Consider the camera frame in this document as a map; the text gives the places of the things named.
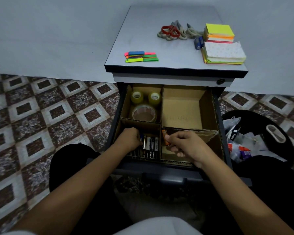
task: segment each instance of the sticky note stack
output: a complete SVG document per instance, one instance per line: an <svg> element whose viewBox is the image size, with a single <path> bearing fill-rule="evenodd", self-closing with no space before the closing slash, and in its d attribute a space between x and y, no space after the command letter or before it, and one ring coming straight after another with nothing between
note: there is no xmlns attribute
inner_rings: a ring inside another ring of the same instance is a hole
<svg viewBox="0 0 294 235"><path fill-rule="evenodd" d="M213 43L205 42L201 49L204 63L225 63L225 64L243 64L246 55L242 49L240 42Z"/></svg>
<svg viewBox="0 0 294 235"><path fill-rule="evenodd" d="M147 61L159 61L156 53L145 53L145 51L132 51L124 54L126 63L133 62L147 62Z"/></svg>
<svg viewBox="0 0 294 235"><path fill-rule="evenodd" d="M204 40L215 43L233 43L234 33L229 25L206 24Z"/></svg>

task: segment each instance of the red scissors handle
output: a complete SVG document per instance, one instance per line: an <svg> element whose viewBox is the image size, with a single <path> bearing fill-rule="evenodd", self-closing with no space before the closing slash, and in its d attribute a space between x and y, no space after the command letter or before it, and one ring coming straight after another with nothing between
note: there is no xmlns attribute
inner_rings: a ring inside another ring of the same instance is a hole
<svg viewBox="0 0 294 235"><path fill-rule="evenodd" d="M180 37L180 31L177 29L177 27L173 26L173 25L169 25L169 26L163 26L161 27L161 32L167 35L170 35L172 37Z"/></svg>

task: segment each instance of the open drawer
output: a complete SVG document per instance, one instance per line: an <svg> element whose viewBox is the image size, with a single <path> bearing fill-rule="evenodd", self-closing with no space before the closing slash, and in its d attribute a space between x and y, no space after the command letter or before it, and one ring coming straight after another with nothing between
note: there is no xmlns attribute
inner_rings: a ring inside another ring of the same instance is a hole
<svg viewBox="0 0 294 235"><path fill-rule="evenodd" d="M155 106L157 114L154 122L133 119L134 106L130 99L133 89L143 92L144 95L148 95L149 91L157 91L161 95L160 104ZM165 149L162 128L166 128L168 134L178 129L195 131L232 168L214 88L124 84L119 86L119 91L120 101L106 148L113 144L124 128L136 127L141 133L159 138L159 155L154 158L126 156L114 174L138 176L177 185L207 181L202 170Z"/></svg>

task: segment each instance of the leg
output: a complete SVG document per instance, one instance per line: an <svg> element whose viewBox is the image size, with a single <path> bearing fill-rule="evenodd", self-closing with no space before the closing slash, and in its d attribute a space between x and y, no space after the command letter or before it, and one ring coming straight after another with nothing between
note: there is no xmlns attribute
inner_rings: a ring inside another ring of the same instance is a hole
<svg viewBox="0 0 294 235"><path fill-rule="evenodd" d="M255 156L234 164L233 170L238 176L251 178L251 190L294 229L294 171L289 166L275 158ZM215 197L216 202L201 232L205 235L221 231L242 234L221 198Z"/></svg>
<svg viewBox="0 0 294 235"><path fill-rule="evenodd" d="M67 145L57 151L50 164L50 192L86 166L90 158L99 155L91 147L81 143ZM99 226L102 228L102 234L114 234L132 225L112 185L112 179L109 177L85 210L72 234L94 231Z"/></svg>

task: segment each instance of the floor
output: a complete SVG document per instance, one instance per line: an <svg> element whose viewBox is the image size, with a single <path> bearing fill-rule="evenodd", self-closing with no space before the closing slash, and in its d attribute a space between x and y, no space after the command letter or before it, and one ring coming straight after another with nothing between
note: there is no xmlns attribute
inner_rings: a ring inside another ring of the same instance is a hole
<svg viewBox="0 0 294 235"><path fill-rule="evenodd" d="M114 84L0 75L0 233L48 193L52 155L70 143L101 152L119 100ZM294 144L294 96L224 92L222 113L252 110L272 119ZM123 177L119 192L148 193Z"/></svg>

